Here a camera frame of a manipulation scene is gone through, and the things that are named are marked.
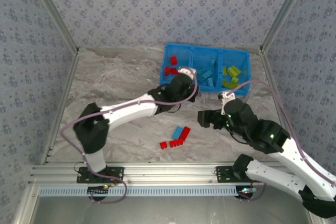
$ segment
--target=toy brick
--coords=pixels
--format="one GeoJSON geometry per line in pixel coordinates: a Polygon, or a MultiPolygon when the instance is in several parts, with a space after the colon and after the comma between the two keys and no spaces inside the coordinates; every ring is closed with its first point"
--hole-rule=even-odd
{"type": "Polygon", "coordinates": [[[164,68],[164,75],[167,76],[169,74],[169,72],[170,72],[170,67],[168,67],[168,66],[165,67],[164,68]]]}
{"type": "Polygon", "coordinates": [[[160,147],[161,147],[161,149],[166,149],[168,147],[167,142],[166,141],[165,142],[161,142],[160,143],[160,147]]]}
{"type": "Polygon", "coordinates": [[[227,73],[231,76],[231,77],[236,77],[238,74],[236,73],[236,71],[232,68],[232,67],[229,67],[227,69],[227,73]]]}
{"type": "Polygon", "coordinates": [[[242,72],[239,68],[237,68],[235,65],[232,65],[231,68],[237,73],[237,75],[240,75],[242,72]]]}
{"type": "Polygon", "coordinates": [[[216,60],[211,60],[211,61],[210,61],[210,66],[211,66],[211,67],[214,67],[214,66],[215,66],[215,62],[216,62],[216,60]]]}
{"type": "Polygon", "coordinates": [[[203,76],[204,79],[207,79],[207,78],[209,78],[212,75],[213,75],[213,73],[210,70],[207,70],[204,74],[202,74],[202,76],[203,76]]]}
{"type": "Polygon", "coordinates": [[[176,68],[171,68],[170,69],[170,74],[179,74],[179,72],[176,68]]]}
{"type": "Polygon", "coordinates": [[[209,78],[209,79],[208,79],[208,85],[209,85],[210,87],[213,87],[213,86],[214,86],[214,82],[213,82],[212,78],[209,78]]]}
{"type": "Polygon", "coordinates": [[[200,75],[204,74],[205,72],[206,72],[206,69],[204,69],[204,68],[199,68],[197,70],[197,74],[200,74],[200,75]]]}
{"type": "Polygon", "coordinates": [[[176,56],[172,56],[170,57],[170,63],[174,66],[177,65],[177,58],[176,56]]]}
{"type": "Polygon", "coordinates": [[[197,76],[197,79],[198,79],[199,82],[202,82],[202,81],[205,80],[205,78],[203,78],[203,76],[197,76]]]}
{"type": "Polygon", "coordinates": [[[232,77],[231,83],[237,84],[238,83],[238,78],[237,77],[232,77]]]}
{"type": "Polygon", "coordinates": [[[181,135],[181,133],[182,133],[182,131],[183,131],[183,128],[182,127],[176,127],[176,129],[175,129],[175,131],[174,131],[174,133],[173,133],[173,135],[172,135],[172,139],[179,139],[180,138],[180,135],[181,135]]]}
{"type": "Polygon", "coordinates": [[[181,135],[180,135],[180,140],[183,140],[183,141],[185,141],[185,139],[187,138],[187,136],[189,135],[189,132],[190,132],[190,128],[189,127],[184,127],[183,128],[183,131],[181,132],[181,135]]]}
{"type": "Polygon", "coordinates": [[[227,83],[225,83],[225,85],[223,85],[224,86],[224,88],[227,88],[227,89],[234,89],[234,88],[236,88],[237,86],[238,86],[238,84],[237,83],[230,83],[230,82],[227,82],[227,83]]]}
{"type": "Polygon", "coordinates": [[[177,140],[169,141],[170,148],[177,147],[180,145],[183,145],[183,140],[177,139],[177,140]]]}

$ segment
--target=wall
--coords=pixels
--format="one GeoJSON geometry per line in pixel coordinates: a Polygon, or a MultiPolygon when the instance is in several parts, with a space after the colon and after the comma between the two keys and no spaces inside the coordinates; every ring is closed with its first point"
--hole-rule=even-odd
{"type": "Polygon", "coordinates": [[[303,149],[334,174],[335,4],[335,0],[298,0],[267,53],[303,149]]]}
{"type": "Polygon", "coordinates": [[[283,0],[53,0],[76,44],[260,45],[283,0]]]}
{"type": "Polygon", "coordinates": [[[73,53],[40,0],[0,0],[0,223],[40,161],[73,53]]]}

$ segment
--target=marble surface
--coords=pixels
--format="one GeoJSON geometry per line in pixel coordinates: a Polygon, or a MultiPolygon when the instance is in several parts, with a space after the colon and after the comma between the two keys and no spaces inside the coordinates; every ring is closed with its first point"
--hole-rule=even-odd
{"type": "MultiPolygon", "coordinates": [[[[61,120],[61,127],[78,118],[87,104],[114,105],[137,98],[159,84],[163,47],[80,49],[79,62],[61,120]]],[[[250,54],[252,78],[267,81],[259,55],[250,54]]],[[[261,84],[252,84],[242,98],[263,119],[278,122],[274,101],[261,84]]],[[[200,93],[195,103],[183,104],[177,113],[162,113],[141,118],[110,131],[103,148],[107,161],[234,161],[241,153],[260,161],[265,154],[235,142],[225,130],[202,128],[197,112],[219,109],[217,93],[200,93]],[[159,143],[169,141],[176,126],[191,132],[183,146],[161,150],[159,143]]],[[[79,145],[73,130],[66,135],[79,145]]],[[[60,135],[49,162],[81,161],[78,152],[60,135]]]]}

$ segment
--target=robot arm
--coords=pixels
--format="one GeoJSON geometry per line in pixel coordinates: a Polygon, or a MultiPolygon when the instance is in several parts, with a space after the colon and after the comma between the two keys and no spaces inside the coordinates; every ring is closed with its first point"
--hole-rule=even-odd
{"type": "MultiPolygon", "coordinates": [[[[156,104],[156,102],[179,102],[193,93],[195,85],[192,84],[192,81],[195,70],[180,68],[178,72],[179,74],[174,77],[171,83],[152,89],[134,100],[102,107],[92,103],[85,108],[80,118],[93,113],[109,111],[108,113],[85,119],[73,127],[77,139],[83,146],[87,162],[94,172],[98,173],[106,168],[102,148],[105,146],[109,131],[123,123],[168,111],[174,106],[156,104]]],[[[198,88],[189,101],[194,102],[197,93],[198,88]]]]}
{"type": "MultiPolygon", "coordinates": [[[[261,151],[280,161],[294,175],[270,168],[253,158],[241,155],[233,166],[238,178],[248,177],[283,190],[302,201],[303,206],[312,213],[330,218],[336,216],[336,187],[316,174],[301,158],[298,147],[285,129],[268,120],[259,120],[250,106],[234,94],[223,92],[221,110],[198,112],[198,122],[202,127],[213,124],[214,129],[225,128],[231,135],[238,135],[255,150],[261,151]]],[[[328,180],[336,177],[323,169],[309,155],[305,158],[328,180]]]]}

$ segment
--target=black cable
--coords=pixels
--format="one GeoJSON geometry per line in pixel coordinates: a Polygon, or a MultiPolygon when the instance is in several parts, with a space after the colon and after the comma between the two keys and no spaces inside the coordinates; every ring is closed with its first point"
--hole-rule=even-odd
{"type": "Polygon", "coordinates": [[[179,104],[178,107],[179,107],[179,108],[178,108],[176,111],[167,111],[167,112],[168,112],[168,113],[176,113],[177,111],[180,110],[180,108],[181,108],[181,104],[179,104]]]}
{"type": "Polygon", "coordinates": [[[76,170],[75,167],[76,167],[76,165],[78,165],[78,164],[80,164],[80,163],[83,163],[83,162],[77,162],[77,163],[75,163],[75,165],[73,166],[73,170],[74,170],[76,173],[79,173],[79,170],[76,170]]]}
{"type": "Polygon", "coordinates": [[[230,135],[231,135],[231,137],[234,139],[234,140],[236,140],[236,142],[238,142],[239,144],[248,144],[248,143],[244,143],[244,142],[241,142],[241,141],[238,141],[234,136],[233,136],[233,134],[230,132],[230,135]]]}

